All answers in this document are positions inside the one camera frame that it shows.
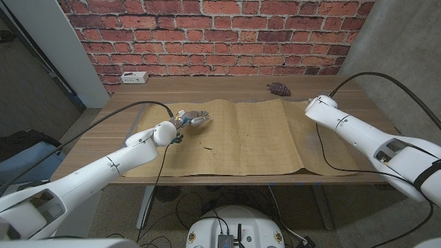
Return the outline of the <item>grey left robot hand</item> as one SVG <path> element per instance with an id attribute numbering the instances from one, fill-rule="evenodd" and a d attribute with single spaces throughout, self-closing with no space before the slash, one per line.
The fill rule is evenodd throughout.
<path id="1" fill-rule="evenodd" d="M 198 126 L 210 119 L 211 116 L 206 111 L 197 110 L 186 112 L 184 110 L 180 110 L 176 116 L 171 118 L 170 122 L 174 124 L 176 129 L 179 130 L 188 125 L 191 125 L 193 127 Z"/>

